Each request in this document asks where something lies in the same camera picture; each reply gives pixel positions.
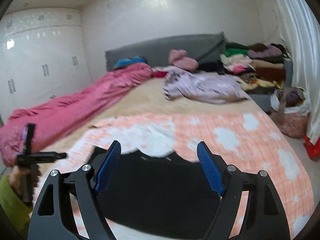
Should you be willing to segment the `person's left hand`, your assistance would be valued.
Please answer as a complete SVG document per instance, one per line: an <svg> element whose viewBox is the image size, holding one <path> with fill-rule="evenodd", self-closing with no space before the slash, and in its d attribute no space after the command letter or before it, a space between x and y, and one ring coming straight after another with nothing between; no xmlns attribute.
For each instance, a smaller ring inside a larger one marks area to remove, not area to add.
<svg viewBox="0 0 320 240"><path fill-rule="evenodd" d="M22 177L31 173L31 170L24 167L14 166L9 175L9 184L18 196L22 195Z"/></svg>

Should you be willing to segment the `green sleeve left forearm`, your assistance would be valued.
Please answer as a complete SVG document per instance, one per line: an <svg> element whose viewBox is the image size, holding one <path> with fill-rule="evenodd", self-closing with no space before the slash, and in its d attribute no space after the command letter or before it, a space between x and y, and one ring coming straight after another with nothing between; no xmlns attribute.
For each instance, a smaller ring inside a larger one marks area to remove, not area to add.
<svg viewBox="0 0 320 240"><path fill-rule="evenodd" d="M10 185L9 177L9 174L1 177L1 208L13 228L26 239L32 207L20 200Z"/></svg>

